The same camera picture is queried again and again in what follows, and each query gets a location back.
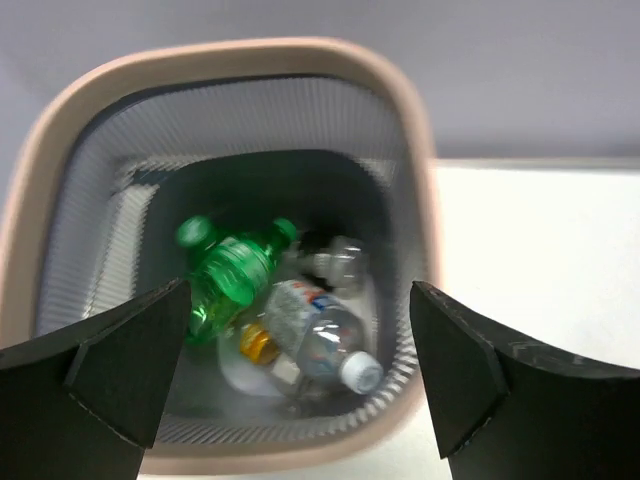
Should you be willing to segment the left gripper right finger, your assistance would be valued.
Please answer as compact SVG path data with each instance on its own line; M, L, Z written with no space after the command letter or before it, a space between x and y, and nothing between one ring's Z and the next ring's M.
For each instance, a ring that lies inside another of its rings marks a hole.
M534 339L415 282L410 320L455 479L635 479L639 373Z

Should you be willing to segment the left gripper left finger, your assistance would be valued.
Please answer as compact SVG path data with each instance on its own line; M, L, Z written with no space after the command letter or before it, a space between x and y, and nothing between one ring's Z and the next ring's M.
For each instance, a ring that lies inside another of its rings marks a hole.
M136 478L190 314L190 286L173 280L2 349L2 478Z

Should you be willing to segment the clear bottle yellow label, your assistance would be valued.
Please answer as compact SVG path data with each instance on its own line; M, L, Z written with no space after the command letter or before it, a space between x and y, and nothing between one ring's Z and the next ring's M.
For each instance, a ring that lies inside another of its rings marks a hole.
M229 328L218 339L221 371L236 390L253 396L294 396L301 380L296 363L259 323Z

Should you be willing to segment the green bottle bin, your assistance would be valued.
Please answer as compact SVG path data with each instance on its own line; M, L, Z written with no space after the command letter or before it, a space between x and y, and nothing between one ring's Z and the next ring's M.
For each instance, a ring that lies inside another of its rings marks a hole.
M208 342L216 335L214 321L208 313L215 294L211 281L203 279L198 272L211 251L230 235L230 231L217 228L205 215L188 218L176 230L175 240L186 256L187 278L192 293L192 311L187 333L187 341L190 343Z

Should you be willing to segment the green bottle with green cap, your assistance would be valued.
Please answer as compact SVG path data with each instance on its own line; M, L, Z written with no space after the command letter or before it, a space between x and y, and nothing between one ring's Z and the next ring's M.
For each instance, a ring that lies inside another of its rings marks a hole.
M279 217L264 230L230 235L210 253L198 272L210 280L216 301L247 307L266 287L282 254L298 237L292 221Z

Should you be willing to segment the clear bottle blue white label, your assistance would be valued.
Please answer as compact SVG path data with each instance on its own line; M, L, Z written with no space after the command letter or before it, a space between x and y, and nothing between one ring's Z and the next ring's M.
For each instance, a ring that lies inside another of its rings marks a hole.
M275 283L262 323L301 373L318 384L343 385L367 395L382 380L382 365L366 349L363 321L333 294L309 282Z

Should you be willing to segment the clear bottle black label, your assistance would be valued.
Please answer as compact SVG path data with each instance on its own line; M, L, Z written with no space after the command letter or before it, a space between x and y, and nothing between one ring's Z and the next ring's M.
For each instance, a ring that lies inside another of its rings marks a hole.
M293 258L302 274L320 279L340 297L352 298L364 289L368 256L357 239L306 231L296 242Z

